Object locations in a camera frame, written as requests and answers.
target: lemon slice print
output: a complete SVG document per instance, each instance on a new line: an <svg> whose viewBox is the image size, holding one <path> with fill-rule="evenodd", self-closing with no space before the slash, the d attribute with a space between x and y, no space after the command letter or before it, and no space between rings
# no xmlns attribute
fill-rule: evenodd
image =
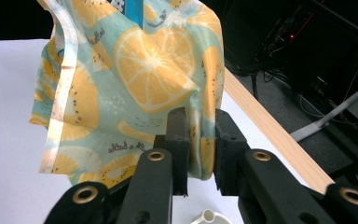
<svg viewBox="0 0 358 224"><path fill-rule="evenodd" d="M187 3L189 0L171 0L170 6L171 7L179 7L182 3Z"/></svg>
<svg viewBox="0 0 358 224"><path fill-rule="evenodd" d="M128 137L136 138L149 144L153 144L156 137L153 134L142 133L133 129L124 119L118 123L116 129Z"/></svg>
<svg viewBox="0 0 358 224"><path fill-rule="evenodd" d="M196 73L196 59L191 37L185 29L163 27L150 35L150 37L164 53L171 56L186 76L194 76Z"/></svg>
<svg viewBox="0 0 358 224"><path fill-rule="evenodd" d="M42 68L42 76L40 78L41 80L41 88L43 90L43 93L46 94L46 96L50 100L54 100L55 95L55 86L58 83L59 76L52 66L52 64L46 60L42 59L41 62L41 68Z"/></svg>
<svg viewBox="0 0 358 224"><path fill-rule="evenodd" d="M144 2L144 17L147 21L154 21L157 18L156 11Z"/></svg>
<svg viewBox="0 0 358 224"><path fill-rule="evenodd" d="M190 24L196 26L203 26L208 29L211 29L214 34L219 38L220 46L223 46L222 28L220 25L220 20L208 7L202 5L197 14L194 17L189 18L189 22Z"/></svg>
<svg viewBox="0 0 358 224"><path fill-rule="evenodd" d="M139 155L133 153L112 159L101 168L100 173L83 174L79 177L78 182L98 181L108 188L112 188L135 173L138 160Z"/></svg>
<svg viewBox="0 0 358 224"><path fill-rule="evenodd" d="M92 70L94 72L103 71L112 67L109 55L101 42L95 44L91 48Z"/></svg>
<svg viewBox="0 0 358 224"><path fill-rule="evenodd" d="M87 136L100 121L98 92L86 67L77 62L63 117L62 141Z"/></svg>
<svg viewBox="0 0 358 224"><path fill-rule="evenodd" d="M202 60L207 78L202 116L214 122L215 109L220 106L223 96L224 63L217 47L208 47L202 55Z"/></svg>
<svg viewBox="0 0 358 224"><path fill-rule="evenodd" d="M34 92L34 100L37 101L37 102L45 102L45 100L43 99L42 94L40 94L37 91Z"/></svg>
<svg viewBox="0 0 358 224"><path fill-rule="evenodd" d="M183 101L195 83L139 28L125 32L114 48L115 66L143 111L157 113Z"/></svg>
<svg viewBox="0 0 358 224"><path fill-rule="evenodd" d="M39 113L32 112L32 115L31 115L31 118L30 118L29 122L32 123L32 124L42 125L42 126L47 127L48 123L49 123L49 120L45 116L43 116L43 115L41 115Z"/></svg>
<svg viewBox="0 0 358 224"><path fill-rule="evenodd" d="M97 153L88 147L61 147L53 168L54 174L70 175L74 172L96 172L101 167Z"/></svg>
<svg viewBox="0 0 358 224"><path fill-rule="evenodd" d="M72 6L89 28L102 18L117 12L106 0L72 0Z"/></svg>
<svg viewBox="0 0 358 224"><path fill-rule="evenodd" d="M212 175L214 165L215 138L201 137L200 140L200 158L202 167L202 176L200 179L209 179Z"/></svg>
<svg viewBox="0 0 358 224"><path fill-rule="evenodd" d="M48 56L52 59L53 62L57 63L57 64L61 64L63 57L60 57L58 52L57 52L57 47L56 47L56 37L53 36L47 45L47 53Z"/></svg>
<svg viewBox="0 0 358 224"><path fill-rule="evenodd" d="M54 162L52 173L55 174L71 174L78 168L74 159L66 155L58 155Z"/></svg>

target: fabric bag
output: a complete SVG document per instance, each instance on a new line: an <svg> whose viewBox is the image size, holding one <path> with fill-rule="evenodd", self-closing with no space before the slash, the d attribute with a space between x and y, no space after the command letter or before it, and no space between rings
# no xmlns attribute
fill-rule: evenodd
<svg viewBox="0 0 358 224"><path fill-rule="evenodd" d="M48 129L40 172L113 187L165 134L168 112L184 107L188 175L210 178L224 83L214 13L197 0L144 0L141 28L106 1L38 2L55 24L30 119Z"/></svg>

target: cable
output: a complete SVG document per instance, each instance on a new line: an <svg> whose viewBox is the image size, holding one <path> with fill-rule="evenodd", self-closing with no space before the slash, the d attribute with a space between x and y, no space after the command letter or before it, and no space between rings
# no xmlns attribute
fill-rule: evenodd
<svg viewBox="0 0 358 224"><path fill-rule="evenodd" d="M268 74L268 75L272 76L272 78L277 79L277 80L280 81L282 84L284 84L285 86L287 86L289 89L292 89L292 87L291 87L289 84L287 84L285 81L281 80L280 78L278 78L278 77L272 75L272 74L269 73L269 72L265 72L265 74Z"/></svg>
<svg viewBox="0 0 358 224"><path fill-rule="evenodd" d="M278 75L278 76L280 76L280 77L284 77L286 80L290 80L290 78L289 78L286 74L284 74L284 73L281 73L281 72L273 72L273 74Z"/></svg>
<svg viewBox="0 0 358 224"><path fill-rule="evenodd" d="M311 115L311 116L313 116L313 117L316 117L316 118L322 118L322 117L324 117L325 116L325 114L324 113L322 113L321 111L319 111L317 108L316 108L316 106L314 106L310 101L308 101L302 94L299 94L299 96L300 96L300 107L301 107L301 109L305 112L305 113L307 113L307 114L309 114L309 115ZM302 105L302 99L304 99L314 110L316 110L316 112L318 112L320 115L315 115L315 114L312 114L312 113L310 113L309 111L307 111L304 107L303 107L303 105ZM354 125L358 125L358 123L353 123L353 122L346 122L346 121L342 121L342 120L337 120L337 119L331 119L332 121L334 121L334 122L337 122L337 123L344 123L344 124L354 124Z"/></svg>
<svg viewBox="0 0 358 224"><path fill-rule="evenodd" d="M280 82L284 82L286 84L286 86L289 87L289 89L292 89L292 86L289 84L290 83L290 78L288 78L287 76L285 75L282 75L282 74L279 74L279 73L276 73L273 75L276 79L279 79Z"/></svg>
<svg viewBox="0 0 358 224"><path fill-rule="evenodd" d="M357 74L358 74L358 68L357 68L356 74L353 76L353 79L351 80L351 84L348 87L347 93L345 93L344 100L342 102L344 102L347 99L348 93L350 92L350 89L351 89L351 85L353 84L354 79L357 77Z"/></svg>
<svg viewBox="0 0 358 224"><path fill-rule="evenodd" d="M277 52L277 51L279 51L279 50L281 50L281 49L284 49L284 47L286 47L286 43L285 42L283 42L284 43L284 45L282 46L282 47L280 47L280 48L278 48L278 49L275 49L275 50L273 50L270 54L269 54L269 57L272 57L273 55L273 53L275 53L275 52Z"/></svg>

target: black equipment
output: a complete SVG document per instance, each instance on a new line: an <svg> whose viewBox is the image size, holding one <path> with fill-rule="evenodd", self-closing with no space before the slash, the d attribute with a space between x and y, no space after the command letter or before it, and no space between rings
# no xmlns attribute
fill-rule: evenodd
<svg viewBox="0 0 358 224"><path fill-rule="evenodd" d="M111 189L97 182L71 187L46 224L171 223L172 195L186 195L182 168L188 164L188 132L183 108L168 118L168 130L178 131L157 138L155 148L141 155L133 177ZM172 150L164 138L183 148ZM274 154L250 149L222 110L216 111L216 138L216 186L223 196L239 196L245 223L358 223L358 187L332 184L322 195L300 185Z"/></svg>
<svg viewBox="0 0 358 224"><path fill-rule="evenodd" d="M255 97L259 70L338 104L358 90L358 0L203 2L220 18L227 69L252 76Z"/></svg>

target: dark floor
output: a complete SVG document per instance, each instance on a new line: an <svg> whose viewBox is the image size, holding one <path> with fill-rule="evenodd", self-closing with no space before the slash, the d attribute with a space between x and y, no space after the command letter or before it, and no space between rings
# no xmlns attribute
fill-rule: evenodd
<svg viewBox="0 0 358 224"><path fill-rule="evenodd" d="M289 133L319 119L322 113L329 112L328 108L318 105L312 97L300 97L294 93L286 83L287 79L272 78L262 72L256 78L258 101ZM253 93L250 76L237 79ZM349 179L353 176L339 175L339 172L358 161L358 122L342 117L344 115L336 117L323 130L303 139L299 144L336 182L350 183Z"/></svg>

